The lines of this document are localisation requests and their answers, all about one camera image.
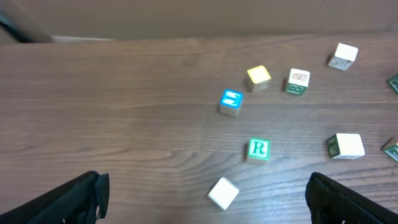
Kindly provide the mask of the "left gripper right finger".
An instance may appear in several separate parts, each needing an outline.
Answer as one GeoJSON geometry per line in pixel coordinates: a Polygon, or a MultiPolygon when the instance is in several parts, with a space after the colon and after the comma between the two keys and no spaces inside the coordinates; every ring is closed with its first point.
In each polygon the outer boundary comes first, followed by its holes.
{"type": "Polygon", "coordinates": [[[312,224],[397,224],[397,214],[319,173],[311,174],[305,199],[312,224]]]}

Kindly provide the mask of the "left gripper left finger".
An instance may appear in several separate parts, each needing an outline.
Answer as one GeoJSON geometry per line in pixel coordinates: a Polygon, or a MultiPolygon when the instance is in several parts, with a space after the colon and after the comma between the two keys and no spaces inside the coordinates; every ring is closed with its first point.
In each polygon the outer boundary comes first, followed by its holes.
{"type": "Polygon", "coordinates": [[[91,170],[1,214],[1,224],[96,223],[106,217],[109,192],[109,174],[91,170]]]}

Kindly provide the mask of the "plain white block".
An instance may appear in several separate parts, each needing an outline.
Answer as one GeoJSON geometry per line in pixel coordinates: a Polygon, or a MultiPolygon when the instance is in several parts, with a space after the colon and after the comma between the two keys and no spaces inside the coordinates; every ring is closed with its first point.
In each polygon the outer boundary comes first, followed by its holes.
{"type": "Polygon", "coordinates": [[[332,159],[358,159],[365,155],[359,134],[336,133],[326,143],[332,159]]]}

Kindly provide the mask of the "white block green triangle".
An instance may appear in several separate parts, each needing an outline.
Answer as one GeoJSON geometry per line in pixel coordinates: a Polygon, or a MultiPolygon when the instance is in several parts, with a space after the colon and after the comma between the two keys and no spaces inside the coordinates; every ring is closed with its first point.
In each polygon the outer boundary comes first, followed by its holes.
{"type": "Polygon", "coordinates": [[[390,158],[398,162],[398,152],[397,152],[398,140],[397,137],[393,137],[382,147],[382,151],[385,152],[390,158]]]}

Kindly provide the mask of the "green R block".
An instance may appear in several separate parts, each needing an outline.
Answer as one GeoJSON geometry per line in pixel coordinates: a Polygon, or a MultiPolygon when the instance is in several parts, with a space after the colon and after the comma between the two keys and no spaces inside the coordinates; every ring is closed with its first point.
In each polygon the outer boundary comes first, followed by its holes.
{"type": "Polygon", "coordinates": [[[246,160],[255,164],[266,164],[270,158],[271,142],[267,139],[251,138],[248,142],[246,160]]]}

